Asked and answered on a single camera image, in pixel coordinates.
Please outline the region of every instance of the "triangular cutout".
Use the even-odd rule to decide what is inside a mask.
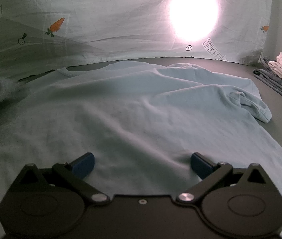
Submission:
[[[265,184],[265,180],[263,179],[262,175],[260,172],[256,169],[254,169],[249,176],[248,180],[249,182],[255,182],[255,183],[263,183]]]
[[[38,182],[38,178],[35,176],[32,170],[28,170],[26,174],[20,181],[20,184],[28,184],[28,183],[36,183]]]

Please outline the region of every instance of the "dark robotic arm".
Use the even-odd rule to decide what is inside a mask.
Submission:
[[[233,168],[199,153],[201,182],[179,194],[112,200],[82,181],[94,168],[86,153],[70,164],[26,164],[0,203],[5,239],[280,238],[282,196],[259,164]]]

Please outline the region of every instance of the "carrot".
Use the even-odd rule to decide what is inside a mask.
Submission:
[[[47,28],[46,35],[49,35],[49,34],[50,34],[51,37],[53,37],[54,35],[53,35],[52,33],[53,33],[53,32],[57,32],[57,31],[60,29],[60,27],[61,27],[63,21],[64,21],[64,18],[61,18],[60,20],[57,20],[55,23],[53,23],[53,24],[50,26],[50,28]]]
[[[260,30],[262,30],[263,33],[265,33],[265,31],[268,31],[268,27],[269,27],[269,26],[262,26],[262,27],[260,28]]]

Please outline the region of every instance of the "bright light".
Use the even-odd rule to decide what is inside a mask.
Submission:
[[[218,18],[216,0],[172,0],[170,19],[176,35],[184,41],[207,37]]]

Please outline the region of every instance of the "screw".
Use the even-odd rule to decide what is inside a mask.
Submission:
[[[191,193],[181,193],[179,195],[179,199],[186,202],[192,201],[194,199],[194,195]]]
[[[138,202],[139,202],[139,204],[144,205],[144,204],[146,204],[148,201],[147,201],[146,199],[140,199]]]
[[[102,193],[93,194],[91,198],[95,202],[103,202],[108,199],[107,195]]]

